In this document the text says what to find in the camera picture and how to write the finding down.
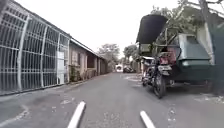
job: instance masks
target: black sidecar cover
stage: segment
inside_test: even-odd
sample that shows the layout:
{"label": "black sidecar cover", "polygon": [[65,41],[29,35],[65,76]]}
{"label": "black sidecar cover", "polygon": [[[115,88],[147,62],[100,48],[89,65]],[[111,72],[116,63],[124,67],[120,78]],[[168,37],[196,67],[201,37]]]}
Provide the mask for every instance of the black sidecar cover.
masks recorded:
{"label": "black sidecar cover", "polygon": [[142,17],[136,42],[151,44],[163,31],[167,18],[162,15],[146,15]]}

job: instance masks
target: metal gate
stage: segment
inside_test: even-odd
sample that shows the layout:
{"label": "metal gate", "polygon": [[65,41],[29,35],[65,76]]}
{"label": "metal gate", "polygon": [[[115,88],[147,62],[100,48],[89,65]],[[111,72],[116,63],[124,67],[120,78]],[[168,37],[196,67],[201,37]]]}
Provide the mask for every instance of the metal gate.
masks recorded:
{"label": "metal gate", "polygon": [[0,95],[68,82],[70,37],[10,1],[0,14]]}

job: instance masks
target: asphalt pavement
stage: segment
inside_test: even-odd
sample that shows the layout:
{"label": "asphalt pavement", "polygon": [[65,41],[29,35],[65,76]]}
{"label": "asphalt pavement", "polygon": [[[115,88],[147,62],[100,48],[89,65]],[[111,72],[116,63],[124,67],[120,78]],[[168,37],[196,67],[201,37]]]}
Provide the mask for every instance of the asphalt pavement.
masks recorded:
{"label": "asphalt pavement", "polygon": [[0,128],[67,128],[80,101],[86,103],[81,128],[145,128],[141,110],[156,128],[223,128],[222,99],[191,87],[169,89],[159,100],[136,74],[110,73],[79,85],[0,97]]}

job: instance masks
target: sky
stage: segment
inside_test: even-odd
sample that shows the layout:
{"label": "sky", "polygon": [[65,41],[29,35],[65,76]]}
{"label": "sky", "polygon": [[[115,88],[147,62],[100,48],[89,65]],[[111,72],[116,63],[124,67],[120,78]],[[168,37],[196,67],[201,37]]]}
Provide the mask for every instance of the sky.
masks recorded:
{"label": "sky", "polygon": [[140,20],[150,13],[153,5],[177,6],[177,0],[16,1],[94,51],[105,43],[118,44],[120,57],[125,46],[135,43]]}

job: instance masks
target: motorcycle wheel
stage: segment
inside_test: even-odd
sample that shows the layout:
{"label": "motorcycle wheel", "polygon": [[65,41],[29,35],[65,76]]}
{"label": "motorcycle wheel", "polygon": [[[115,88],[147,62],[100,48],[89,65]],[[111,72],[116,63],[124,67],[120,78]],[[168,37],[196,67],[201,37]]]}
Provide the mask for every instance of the motorcycle wheel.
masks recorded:
{"label": "motorcycle wheel", "polygon": [[161,99],[166,93],[166,81],[160,73],[158,73],[155,78],[153,90],[159,99]]}

